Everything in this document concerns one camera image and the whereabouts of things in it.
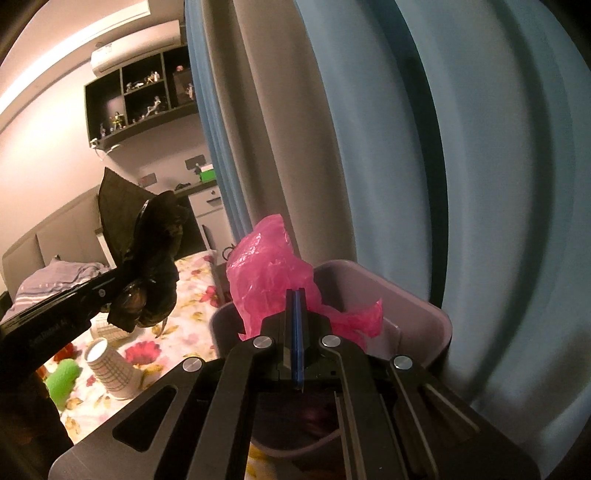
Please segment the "green foam net sleeve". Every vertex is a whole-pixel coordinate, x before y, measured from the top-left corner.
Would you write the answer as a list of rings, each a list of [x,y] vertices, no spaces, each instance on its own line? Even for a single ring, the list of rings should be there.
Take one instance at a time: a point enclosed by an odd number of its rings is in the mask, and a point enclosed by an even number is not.
[[[81,373],[79,364],[73,359],[63,359],[46,381],[49,396],[58,410],[63,410]]]

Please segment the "purple striped duvet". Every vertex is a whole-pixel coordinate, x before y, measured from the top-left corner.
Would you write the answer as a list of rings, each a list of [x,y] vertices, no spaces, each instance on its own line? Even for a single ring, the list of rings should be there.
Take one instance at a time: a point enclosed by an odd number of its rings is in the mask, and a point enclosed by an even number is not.
[[[21,283],[16,291],[13,305],[4,314],[1,323],[4,324],[33,305],[68,291],[109,270],[108,266],[99,262],[52,260],[48,266],[35,271]]]

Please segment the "blue and grey curtain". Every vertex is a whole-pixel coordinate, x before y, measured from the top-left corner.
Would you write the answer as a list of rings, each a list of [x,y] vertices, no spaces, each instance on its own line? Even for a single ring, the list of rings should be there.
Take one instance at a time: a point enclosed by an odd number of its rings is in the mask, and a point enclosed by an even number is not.
[[[188,1],[229,222],[441,307],[444,381],[590,475],[590,5]]]

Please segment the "grey wall socket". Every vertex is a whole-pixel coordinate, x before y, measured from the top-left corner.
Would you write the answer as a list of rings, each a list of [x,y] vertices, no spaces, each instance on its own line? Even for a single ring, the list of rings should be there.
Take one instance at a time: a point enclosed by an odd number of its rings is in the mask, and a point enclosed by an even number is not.
[[[195,170],[204,166],[206,164],[206,159],[204,155],[197,155],[190,159],[186,159],[184,163],[187,170]]]
[[[141,188],[147,188],[157,183],[157,177],[155,173],[149,173],[138,179],[138,185]]]

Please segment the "floral bed sheet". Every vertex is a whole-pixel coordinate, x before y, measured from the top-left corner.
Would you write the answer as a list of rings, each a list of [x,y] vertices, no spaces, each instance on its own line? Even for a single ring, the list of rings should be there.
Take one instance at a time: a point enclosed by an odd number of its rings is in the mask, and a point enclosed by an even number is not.
[[[179,273],[177,302],[164,324],[151,328],[137,327],[131,336],[118,343],[109,343],[126,361],[141,371],[137,394],[168,373],[183,359],[198,356],[205,361],[218,357],[211,336],[211,318],[224,304],[221,273],[212,258],[213,251],[205,250],[176,261]],[[104,318],[99,313],[91,320]],[[60,421],[72,443],[77,444],[99,426],[123,409],[129,401],[109,394],[97,380],[83,356],[94,339],[90,330],[71,341],[78,355],[75,361],[81,373],[63,410],[58,410]],[[53,357],[45,362],[44,381],[59,363]]]

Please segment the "green box on desk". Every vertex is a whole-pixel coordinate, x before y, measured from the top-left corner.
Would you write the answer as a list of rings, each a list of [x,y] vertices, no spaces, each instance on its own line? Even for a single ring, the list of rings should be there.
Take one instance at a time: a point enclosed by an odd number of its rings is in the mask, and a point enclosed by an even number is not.
[[[205,164],[199,167],[199,178],[201,182],[207,183],[216,180],[216,173],[212,164]]]

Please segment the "red snack wrapper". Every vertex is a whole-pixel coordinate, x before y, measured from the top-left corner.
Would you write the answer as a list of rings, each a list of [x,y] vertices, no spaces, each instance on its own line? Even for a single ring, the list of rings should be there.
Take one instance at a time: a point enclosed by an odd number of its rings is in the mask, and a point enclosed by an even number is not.
[[[68,343],[63,348],[61,348],[54,356],[53,361],[56,363],[60,363],[66,359],[75,360],[78,355],[78,350],[72,343]]]

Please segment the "white drawer cabinet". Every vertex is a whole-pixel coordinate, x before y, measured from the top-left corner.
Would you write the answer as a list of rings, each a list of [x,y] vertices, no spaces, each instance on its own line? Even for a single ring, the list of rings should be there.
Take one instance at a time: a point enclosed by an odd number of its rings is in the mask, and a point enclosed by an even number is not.
[[[216,253],[216,264],[226,262],[231,247],[235,245],[228,215],[217,186],[208,187],[188,196],[197,225],[204,237],[205,246]]]

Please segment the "black plastic bag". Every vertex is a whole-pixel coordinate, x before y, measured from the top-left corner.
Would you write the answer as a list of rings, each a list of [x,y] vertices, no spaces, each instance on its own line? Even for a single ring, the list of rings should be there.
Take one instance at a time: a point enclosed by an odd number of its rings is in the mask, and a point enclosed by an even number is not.
[[[166,320],[176,305],[175,256],[188,211],[173,191],[153,194],[109,168],[97,200],[119,283],[107,320],[128,333],[150,328]]]

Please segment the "white air conditioner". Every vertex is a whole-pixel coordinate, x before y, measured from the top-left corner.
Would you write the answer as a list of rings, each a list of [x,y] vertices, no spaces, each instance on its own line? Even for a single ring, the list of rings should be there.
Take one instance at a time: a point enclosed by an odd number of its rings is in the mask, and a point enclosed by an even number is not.
[[[178,20],[168,21],[116,39],[92,52],[90,65],[100,78],[128,62],[135,62],[166,48],[181,45]]]

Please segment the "purple plastic trash bin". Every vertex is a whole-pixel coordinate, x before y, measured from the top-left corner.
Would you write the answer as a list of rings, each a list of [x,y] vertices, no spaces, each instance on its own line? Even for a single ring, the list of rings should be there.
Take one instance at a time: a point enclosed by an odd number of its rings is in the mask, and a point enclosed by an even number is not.
[[[352,338],[373,357],[403,354],[427,367],[451,341],[451,321],[442,310],[352,261],[315,267],[314,283],[335,335]],[[257,410],[252,444],[267,456],[294,459],[338,443],[339,436],[329,399],[283,399]]]

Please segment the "grey padded headboard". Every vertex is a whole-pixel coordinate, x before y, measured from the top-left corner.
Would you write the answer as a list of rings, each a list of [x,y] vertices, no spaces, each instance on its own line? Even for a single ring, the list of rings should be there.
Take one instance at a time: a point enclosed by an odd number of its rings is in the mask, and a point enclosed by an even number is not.
[[[77,196],[19,238],[2,255],[6,289],[12,300],[21,283],[58,256],[68,262],[108,264],[96,232],[102,228],[99,186]]]

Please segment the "pink plastic bag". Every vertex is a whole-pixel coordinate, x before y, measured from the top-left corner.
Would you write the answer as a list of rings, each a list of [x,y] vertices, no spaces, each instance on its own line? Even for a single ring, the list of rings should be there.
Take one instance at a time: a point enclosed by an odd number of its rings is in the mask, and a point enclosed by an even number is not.
[[[278,214],[266,216],[239,241],[226,263],[229,292],[242,318],[242,340],[262,333],[263,319],[286,307],[288,290],[303,288],[308,311],[329,318],[332,332],[362,348],[381,333],[384,309],[377,300],[363,309],[339,312],[322,302],[314,267],[294,253],[290,236]]]

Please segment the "lying checked paper cup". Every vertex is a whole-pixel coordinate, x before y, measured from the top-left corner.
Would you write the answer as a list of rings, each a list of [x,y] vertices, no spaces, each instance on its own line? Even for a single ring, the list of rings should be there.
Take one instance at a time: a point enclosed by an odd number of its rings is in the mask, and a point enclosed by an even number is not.
[[[92,322],[90,333],[93,339],[104,338],[109,343],[118,343],[131,336],[130,332],[110,324],[104,318],[99,318]]]

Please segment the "upright checked paper cup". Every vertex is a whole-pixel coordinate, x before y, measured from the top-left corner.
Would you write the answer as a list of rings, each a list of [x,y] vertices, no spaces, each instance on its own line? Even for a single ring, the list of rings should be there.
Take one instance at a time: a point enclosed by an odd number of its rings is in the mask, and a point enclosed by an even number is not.
[[[115,398],[130,399],[139,390],[141,371],[126,361],[105,338],[94,339],[83,358],[97,380]]]

